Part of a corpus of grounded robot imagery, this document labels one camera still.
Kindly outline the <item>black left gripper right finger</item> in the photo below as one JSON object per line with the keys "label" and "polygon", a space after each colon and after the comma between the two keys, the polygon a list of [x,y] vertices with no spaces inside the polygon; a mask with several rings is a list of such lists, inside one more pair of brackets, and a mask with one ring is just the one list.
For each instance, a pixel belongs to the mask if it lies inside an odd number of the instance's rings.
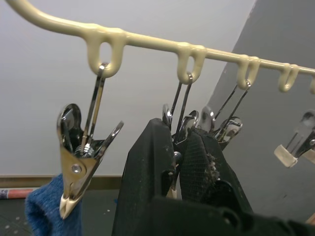
{"label": "black left gripper right finger", "polygon": [[180,170],[182,199],[234,212],[252,212],[237,175],[217,140],[202,129],[191,132]]}

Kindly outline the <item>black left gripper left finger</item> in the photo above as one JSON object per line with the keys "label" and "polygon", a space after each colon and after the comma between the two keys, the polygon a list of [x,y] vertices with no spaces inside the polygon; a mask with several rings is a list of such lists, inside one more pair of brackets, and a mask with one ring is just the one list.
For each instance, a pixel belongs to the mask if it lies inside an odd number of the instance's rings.
{"label": "black left gripper left finger", "polygon": [[167,195],[174,173],[169,127],[161,119],[153,118],[128,152],[112,235],[134,235],[152,198]]}

